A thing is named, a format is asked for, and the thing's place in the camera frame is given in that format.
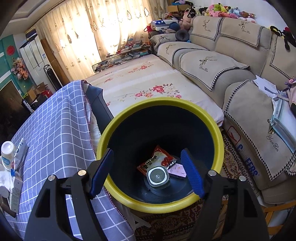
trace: floral bedsheet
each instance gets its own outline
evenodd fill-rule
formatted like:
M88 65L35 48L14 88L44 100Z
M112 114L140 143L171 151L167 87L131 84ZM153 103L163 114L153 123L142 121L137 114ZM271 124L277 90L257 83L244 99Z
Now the floral bedsheet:
M155 55L112 67L86 79L103 89L113 116L139 101L153 97L188 100L208 112L221 126L222 109L196 84Z

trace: metal screw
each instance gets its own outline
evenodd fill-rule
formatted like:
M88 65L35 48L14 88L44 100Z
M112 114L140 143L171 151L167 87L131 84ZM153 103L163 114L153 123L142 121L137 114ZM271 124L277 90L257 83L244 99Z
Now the metal screw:
M48 177L48 180L49 181L53 181L55 179L55 175L50 175L49 177Z
M214 170L209 170L208 171L208 174L210 175L210 176L215 176L217 173L216 173L216 171L214 171Z
M84 176L86 174L86 170L80 170L79 172L78 172L78 175L79 176Z
M239 180L242 181L242 182L245 182L247 179L245 176L239 176Z

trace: trash can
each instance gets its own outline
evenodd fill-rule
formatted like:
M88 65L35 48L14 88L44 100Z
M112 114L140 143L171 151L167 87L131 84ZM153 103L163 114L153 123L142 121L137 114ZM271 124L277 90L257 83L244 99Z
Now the trash can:
M169 213L199 199L187 178L172 177L170 185L156 190L137 166L150 159L159 145L174 157L188 148L209 169L220 173L224 145L219 127L199 106L171 97L136 103L118 114L99 141L97 159L107 148L114 151L114 163L105 181L110 194L122 204L145 213Z

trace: green wall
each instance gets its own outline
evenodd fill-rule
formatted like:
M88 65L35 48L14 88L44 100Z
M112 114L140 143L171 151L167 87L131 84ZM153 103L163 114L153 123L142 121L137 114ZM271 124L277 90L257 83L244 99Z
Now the green wall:
M15 47L15 52L11 56L9 56L6 52L7 47L10 45ZM0 55L2 55L1 53L3 53L4 55L0 57L0 78L3 78L3 75L5 75L8 71L10 71L13 68L12 58L17 59L20 57L17 52L17 47L15 46L13 35L7 36L0 40ZM30 77L26 80L18 80L17 76L14 73L10 72L10 75L0 83L0 89L2 89L10 80L13 81L17 90L20 90L22 96L24 96L27 93L27 91L30 90L33 86Z

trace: red snack wrapper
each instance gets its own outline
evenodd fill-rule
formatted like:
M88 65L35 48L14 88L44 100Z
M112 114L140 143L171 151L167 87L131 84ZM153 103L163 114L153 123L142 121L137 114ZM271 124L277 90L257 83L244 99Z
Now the red snack wrapper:
M173 158L169 153L163 150L159 145L153 151L152 158L148 161L137 166L137 169L143 174L147 175L147 172L154 167L163 166L167 170L176 163L177 159Z

